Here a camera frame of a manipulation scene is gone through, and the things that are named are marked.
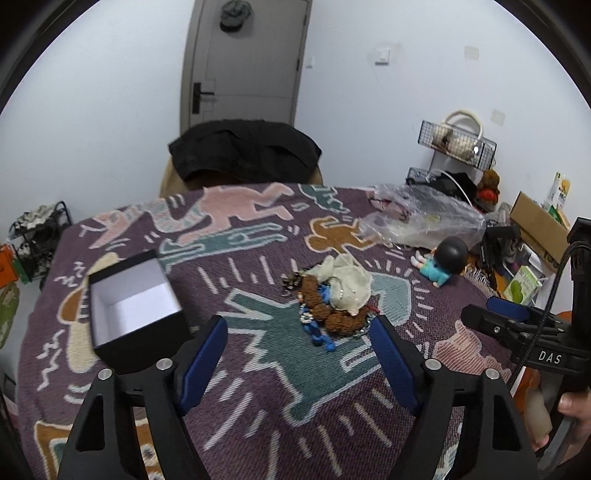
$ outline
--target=doll with black hair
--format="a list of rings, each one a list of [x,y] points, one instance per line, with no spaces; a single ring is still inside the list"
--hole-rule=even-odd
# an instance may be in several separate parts
[[[414,257],[410,258],[410,263],[437,288],[447,282],[452,275],[462,273],[468,263],[468,247],[456,236],[447,237],[432,253],[432,256],[424,257],[417,251]]]

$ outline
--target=clear plastic bag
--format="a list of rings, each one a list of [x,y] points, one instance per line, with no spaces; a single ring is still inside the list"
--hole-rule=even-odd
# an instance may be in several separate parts
[[[407,215],[401,220],[389,215],[388,208],[370,213],[360,222],[363,239],[433,249],[448,236],[457,236],[472,248],[486,229],[484,215],[475,208],[425,185],[379,185],[373,197],[392,202]]]

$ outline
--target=plush toy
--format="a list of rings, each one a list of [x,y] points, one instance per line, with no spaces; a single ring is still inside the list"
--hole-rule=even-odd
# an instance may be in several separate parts
[[[501,179],[497,172],[486,170],[482,175],[482,180],[477,185],[478,191],[476,192],[476,198],[494,207],[499,203],[499,194],[501,192],[499,192],[498,187],[500,182]]]
[[[468,263],[468,247],[456,236],[447,237],[432,253],[424,257],[417,251],[415,256],[410,258],[410,263],[437,288],[452,275],[462,273]]]

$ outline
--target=floor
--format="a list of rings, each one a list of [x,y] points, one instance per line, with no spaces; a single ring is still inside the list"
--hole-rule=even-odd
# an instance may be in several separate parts
[[[0,348],[0,367],[7,376],[16,381],[22,340],[27,331],[29,315],[33,312],[41,291],[39,290],[39,280],[34,280],[27,285],[17,281],[15,285],[19,292],[18,307],[8,338],[4,346]]]

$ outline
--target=turquoise dress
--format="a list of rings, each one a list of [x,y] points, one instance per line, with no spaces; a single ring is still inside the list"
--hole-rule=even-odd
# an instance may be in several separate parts
[[[419,269],[419,272],[423,277],[436,282],[438,287],[441,287],[452,276],[439,267],[432,258],[427,258],[427,262]]]

